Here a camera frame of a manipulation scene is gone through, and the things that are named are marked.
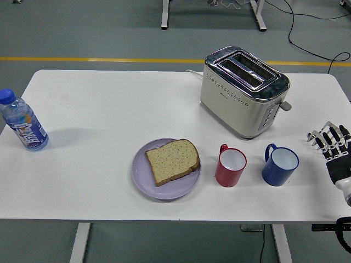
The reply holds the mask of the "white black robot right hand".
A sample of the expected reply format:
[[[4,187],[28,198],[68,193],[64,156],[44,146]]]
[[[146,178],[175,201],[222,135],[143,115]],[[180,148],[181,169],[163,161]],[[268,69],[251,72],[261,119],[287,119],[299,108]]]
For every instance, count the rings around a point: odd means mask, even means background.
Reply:
[[[328,121],[320,131],[308,133],[307,141],[321,151],[332,183],[343,192],[346,203],[350,205],[349,130]]]

